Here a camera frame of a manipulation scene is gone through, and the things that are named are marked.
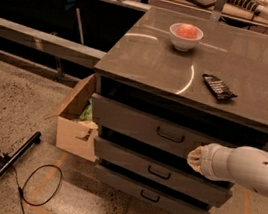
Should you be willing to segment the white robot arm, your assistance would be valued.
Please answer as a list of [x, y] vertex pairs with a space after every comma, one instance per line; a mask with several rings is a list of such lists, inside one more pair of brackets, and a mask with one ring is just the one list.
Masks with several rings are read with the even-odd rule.
[[189, 166], [209, 180], [227, 181], [268, 198], [268, 152], [255, 147], [199, 146], [188, 153]]

